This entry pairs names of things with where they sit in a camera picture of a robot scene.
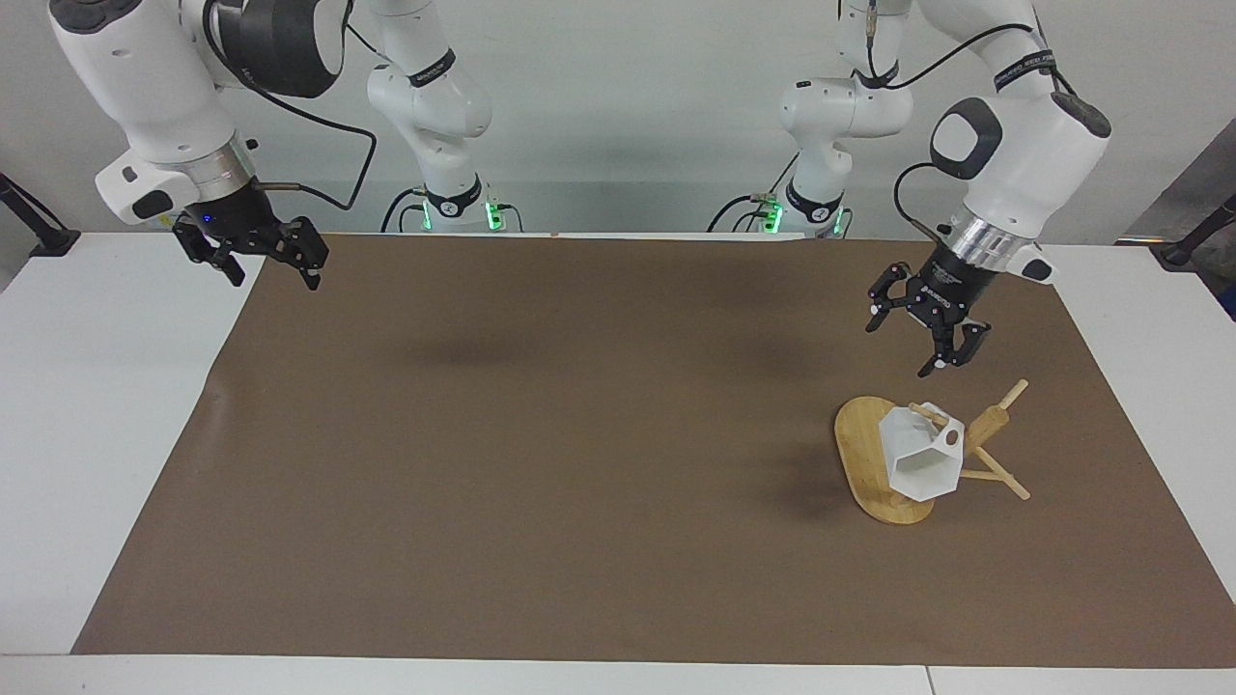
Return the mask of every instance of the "gray wall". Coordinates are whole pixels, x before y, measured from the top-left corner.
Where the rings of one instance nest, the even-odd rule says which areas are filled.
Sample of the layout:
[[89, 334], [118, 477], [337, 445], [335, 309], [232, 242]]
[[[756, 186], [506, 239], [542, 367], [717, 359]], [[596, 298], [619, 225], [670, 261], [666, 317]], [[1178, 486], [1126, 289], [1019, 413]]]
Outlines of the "gray wall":
[[[125, 150], [59, 53], [46, 0], [0, 4], [0, 167], [43, 192], [66, 221], [121, 225], [99, 202], [94, 173]], [[766, 188], [794, 152], [777, 124], [782, 89], [806, 77], [848, 74], [833, 49], [831, 0], [440, 0], [461, 61], [494, 98], [492, 131], [477, 147], [485, 174], [536, 230], [698, 230], [719, 203]], [[1217, 89], [1236, 64], [1230, 0], [1041, 0], [1065, 74], [1116, 126], [1095, 176], [1049, 224], [1046, 240], [1110, 244], [1149, 207], [1236, 114]], [[953, 47], [922, 17], [902, 63], [908, 74]], [[360, 28], [373, 35], [358, 12]], [[282, 194], [284, 215], [321, 229], [373, 230], [394, 192], [419, 182], [398, 135], [365, 101], [375, 61], [352, 45], [342, 80], [309, 108], [375, 129], [383, 139], [353, 214]], [[889, 188], [922, 161], [938, 115], [990, 93], [990, 75], [962, 56], [916, 88], [917, 110], [896, 139], [855, 142], [849, 204], [855, 236], [905, 236]], [[267, 179], [302, 179], [342, 195], [363, 153], [357, 137], [324, 131], [227, 93], [242, 131], [262, 141]], [[906, 198], [947, 215], [963, 187], [925, 173]]]

